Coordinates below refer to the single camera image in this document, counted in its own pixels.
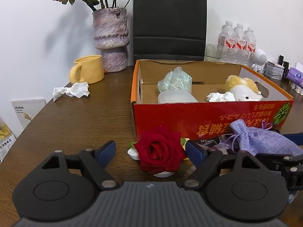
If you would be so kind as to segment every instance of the orange box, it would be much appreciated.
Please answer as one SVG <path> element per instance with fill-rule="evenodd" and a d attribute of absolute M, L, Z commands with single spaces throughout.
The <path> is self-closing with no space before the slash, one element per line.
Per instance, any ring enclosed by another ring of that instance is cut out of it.
<path fill-rule="evenodd" d="M 192 77 L 192 95 L 198 103 L 158 104 L 158 81 L 177 66 Z M 207 102 L 211 92 L 224 93 L 230 75 L 250 78 L 263 95 L 261 101 Z M 252 69 L 237 64 L 208 61 L 137 60 L 131 88 L 131 107 L 137 139 L 142 131 L 165 125 L 181 137 L 207 139 L 231 133 L 229 124 L 243 119 L 247 126 L 261 127 L 262 120 L 282 126 L 294 99 L 285 90 Z"/>

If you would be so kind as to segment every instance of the black bag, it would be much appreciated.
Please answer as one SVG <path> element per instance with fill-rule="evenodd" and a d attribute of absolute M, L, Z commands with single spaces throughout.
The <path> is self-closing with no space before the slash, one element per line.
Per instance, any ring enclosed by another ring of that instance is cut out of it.
<path fill-rule="evenodd" d="M 204 60 L 207 0 L 134 0 L 134 62 Z"/>

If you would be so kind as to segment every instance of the plastic bottle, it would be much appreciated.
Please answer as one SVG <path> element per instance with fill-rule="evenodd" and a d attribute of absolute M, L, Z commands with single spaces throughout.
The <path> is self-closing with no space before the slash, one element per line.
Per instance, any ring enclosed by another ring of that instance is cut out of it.
<path fill-rule="evenodd" d="M 235 46 L 236 37 L 232 28 L 232 21 L 226 21 L 218 41 L 218 50 L 221 54 L 222 62 L 236 63 Z"/>
<path fill-rule="evenodd" d="M 249 52 L 255 52 L 256 50 L 256 38 L 254 35 L 254 30 L 251 27 L 247 27 L 247 33 L 245 34 L 247 38 L 247 50 Z"/>
<path fill-rule="evenodd" d="M 237 24 L 237 27 L 234 28 L 234 33 L 237 38 L 236 42 L 236 49 L 242 49 L 245 50 L 247 47 L 247 38 L 245 36 L 245 33 L 243 31 L 243 25 Z"/>
<path fill-rule="evenodd" d="M 232 29 L 232 21 L 226 21 L 225 27 L 219 35 L 219 45 L 227 48 L 235 48 L 236 38 L 234 30 Z"/>
<path fill-rule="evenodd" d="M 236 63 L 247 65 L 247 59 L 248 59 L 248 51 L 247 48 L 247 38 L 243 31 L 243 25 L 237 24 L 237 27 L 234 28 L 234 33 L 237 38 L 236 42 Z"/>

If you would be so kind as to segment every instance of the crumpled tissue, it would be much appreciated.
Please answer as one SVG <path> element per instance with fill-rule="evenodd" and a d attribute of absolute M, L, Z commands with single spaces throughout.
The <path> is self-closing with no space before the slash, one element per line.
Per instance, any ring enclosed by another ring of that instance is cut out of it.
<path fill-rule="evenodd" d="M 159 92 L 163 92 L 167 90 L 185 89 L 191 94 L 191 84 L 192 77 L 178 66 L 173 71 L 167 73 L 165 78 L 158 82 L 158 90 Z"/>
<path fill-rule="evenodd" d="M 88 83 L 82 82 L 82 83 L 75 83 L 72 85 L 72 87 L 60 87 L 60 88 L 54 88 L 53 91 L 53 97 L 54 102 L 63 94 L 67 94 L 68 96 L 75 96 L 77 98 L 80 98 L 82 96 L 88 96 L 90 92 L 88 91 Z"/>
<path fill-rule="evenodd" d="M 231 92 L 226 92 L 224 94 L 221 93 L 210 93 L 206 100 L 209 102 L 235 102 L 236 99 L 234 98 L 234 94 Z"/>

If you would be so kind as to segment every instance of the stuffed toy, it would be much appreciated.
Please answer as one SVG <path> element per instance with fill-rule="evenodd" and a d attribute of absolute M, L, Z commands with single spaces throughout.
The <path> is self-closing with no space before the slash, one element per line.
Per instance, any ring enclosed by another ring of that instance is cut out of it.
<path fill-rule="evenodd" d="M 262 99 L 261 92 L 250 78 L 231 75 L 225 81 L 224 90 L 233 93 L 236 101 L 261 101 Z"/>

